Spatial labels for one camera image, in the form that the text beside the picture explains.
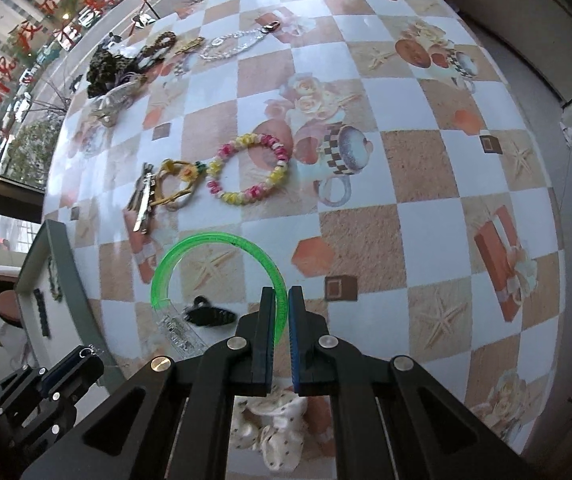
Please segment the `grey-green shallow tray box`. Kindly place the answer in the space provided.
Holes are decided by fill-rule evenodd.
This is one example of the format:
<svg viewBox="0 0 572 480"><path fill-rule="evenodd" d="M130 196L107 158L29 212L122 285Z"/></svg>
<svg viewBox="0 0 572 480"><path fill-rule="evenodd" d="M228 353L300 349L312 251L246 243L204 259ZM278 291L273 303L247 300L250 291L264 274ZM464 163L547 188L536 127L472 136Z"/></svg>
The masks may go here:
<svg viewBox="0 0 572 480"><path fill-rule="evenodd" d="M35 288L43 292L50 338L41 334L33 296ZM100 303L86 296L62 222L46 220L42 223L20 269L15 292L36 362L51 367L73 348L92 346L105 367L100 385L112 390L124 382L123 373L111 356L103 334Z"/></svg>

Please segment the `clear large claw clip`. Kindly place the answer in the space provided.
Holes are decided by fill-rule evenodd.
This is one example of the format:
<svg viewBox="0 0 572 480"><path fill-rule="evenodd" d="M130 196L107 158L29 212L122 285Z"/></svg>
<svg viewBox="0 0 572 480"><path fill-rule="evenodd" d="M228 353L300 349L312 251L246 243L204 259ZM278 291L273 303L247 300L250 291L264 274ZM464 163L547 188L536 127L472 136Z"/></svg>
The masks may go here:
<svg viewBox="0 0 572 480"><path fill-rule="evenodd" d="M97 98L91 107L91 116L106 128L113 127L118 120L121 110L130 107L140 94L147 77L140 74L129 74L123 84Z"/></svg>

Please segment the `black scalloped snap hair clip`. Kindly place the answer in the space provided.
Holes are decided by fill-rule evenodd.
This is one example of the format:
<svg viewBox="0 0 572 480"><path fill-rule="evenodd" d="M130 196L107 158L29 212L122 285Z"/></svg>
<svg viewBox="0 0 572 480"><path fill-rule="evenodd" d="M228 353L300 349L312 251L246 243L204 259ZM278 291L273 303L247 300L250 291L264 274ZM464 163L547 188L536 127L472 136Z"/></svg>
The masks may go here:
<svg viewBox="0 0 572 480"><path fill-rule="evenodd" d="M33 296L36 300L36 307L38 307L41 334L44 338L50 338L51 330L50 324L48 324L46 302L42 290L38 288L33 289Z"/></svg>

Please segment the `dark crochet scrunchie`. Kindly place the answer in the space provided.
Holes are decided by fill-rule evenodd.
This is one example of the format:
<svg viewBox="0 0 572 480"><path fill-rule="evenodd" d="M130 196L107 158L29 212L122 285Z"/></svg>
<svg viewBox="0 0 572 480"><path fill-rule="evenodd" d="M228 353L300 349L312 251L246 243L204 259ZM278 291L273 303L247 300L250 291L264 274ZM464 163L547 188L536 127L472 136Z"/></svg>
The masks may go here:
<svg viewBox="0 0 572 480"><path fill-rule="evenodd" d="M104 47L98 47L92 55L86 80L88 88L86 93L90 99L104 96L119 84L126 82L130 74L136 72L137 65L134 58L127 58L121 54L112 54Z"/></svg>

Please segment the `small black claw clip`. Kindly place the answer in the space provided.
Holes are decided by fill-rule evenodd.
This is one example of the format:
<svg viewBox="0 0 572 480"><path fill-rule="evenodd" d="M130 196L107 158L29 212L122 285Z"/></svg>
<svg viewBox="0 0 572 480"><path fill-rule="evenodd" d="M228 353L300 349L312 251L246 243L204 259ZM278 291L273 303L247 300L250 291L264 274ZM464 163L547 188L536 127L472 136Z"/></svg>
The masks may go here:
<svg viewBox="0 0 572 480"><path fill-rule="evenodd" d="M222 327L237 321L237 314L231 310L216 307L204 296L197 296L193 304L184 310L186 323L198 327Z"/></svg>

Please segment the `checkered floral tablecloth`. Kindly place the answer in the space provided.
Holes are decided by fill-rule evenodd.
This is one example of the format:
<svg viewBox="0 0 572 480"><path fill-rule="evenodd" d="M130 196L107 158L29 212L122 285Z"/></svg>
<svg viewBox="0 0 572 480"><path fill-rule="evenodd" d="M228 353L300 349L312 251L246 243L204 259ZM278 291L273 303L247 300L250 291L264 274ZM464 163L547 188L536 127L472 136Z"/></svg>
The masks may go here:
<svg viewBox="0 0 572 480"><path fill-rule="evenodd" d="M272 32L231 58L172 54L111 127L84 90L62 126L44 214L68 231L103 356L122 378L171 347L149 304L184 237L261 247L330 333L368 356L407 354L521 452L546 404L564 310L554 190L505 76L443 0L205 0L123 42ZM210 162L268 134L287 176L243 206L204 184L128 203L146 165Z"/></svg>

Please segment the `white polka dot scrunchie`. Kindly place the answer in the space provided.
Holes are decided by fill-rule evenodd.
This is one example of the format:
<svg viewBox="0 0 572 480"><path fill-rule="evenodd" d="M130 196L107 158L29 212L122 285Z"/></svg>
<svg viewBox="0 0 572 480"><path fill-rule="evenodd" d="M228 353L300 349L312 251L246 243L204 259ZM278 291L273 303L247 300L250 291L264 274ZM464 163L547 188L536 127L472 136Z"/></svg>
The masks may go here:
<svg viewBox="0 0 572 480"><path fill-rule="evenodd" d="M229 447L259 452L272 472L292 472L305 445L307 398L274 387L267 396L235 396Z"/></svg>

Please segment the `orange soled black slipper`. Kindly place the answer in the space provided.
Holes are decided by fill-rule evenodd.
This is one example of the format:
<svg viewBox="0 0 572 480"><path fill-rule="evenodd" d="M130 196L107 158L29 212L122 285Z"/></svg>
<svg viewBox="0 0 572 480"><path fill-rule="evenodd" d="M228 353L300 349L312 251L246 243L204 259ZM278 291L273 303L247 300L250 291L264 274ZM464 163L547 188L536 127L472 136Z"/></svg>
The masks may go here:
<svg viewBox="0 0 572 480"><path fill-rule="evenodd" d="M0 318L10 326L23 328L20 307L15 292L17 279L0 274Z"/></svg>

